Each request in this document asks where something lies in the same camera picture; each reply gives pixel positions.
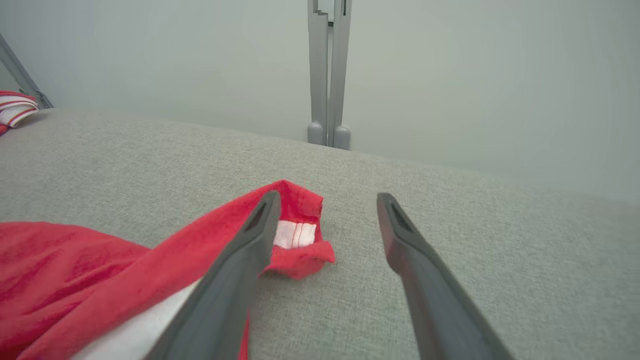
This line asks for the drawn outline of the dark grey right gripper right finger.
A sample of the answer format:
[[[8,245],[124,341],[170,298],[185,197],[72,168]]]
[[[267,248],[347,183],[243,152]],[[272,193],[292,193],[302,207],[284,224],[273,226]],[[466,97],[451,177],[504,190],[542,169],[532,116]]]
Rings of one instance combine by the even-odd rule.
[[[402,280],[423,360],[512,360],[482,312],[390,193],[378,193],[389,267]]]

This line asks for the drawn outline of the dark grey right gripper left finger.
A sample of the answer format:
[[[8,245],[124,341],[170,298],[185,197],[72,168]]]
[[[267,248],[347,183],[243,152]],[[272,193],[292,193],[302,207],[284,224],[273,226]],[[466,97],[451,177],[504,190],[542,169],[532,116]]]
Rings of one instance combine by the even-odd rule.
[[[270,264],[281,195],[268,191],[146,354],[147,360],[237,360],[258,278]]]

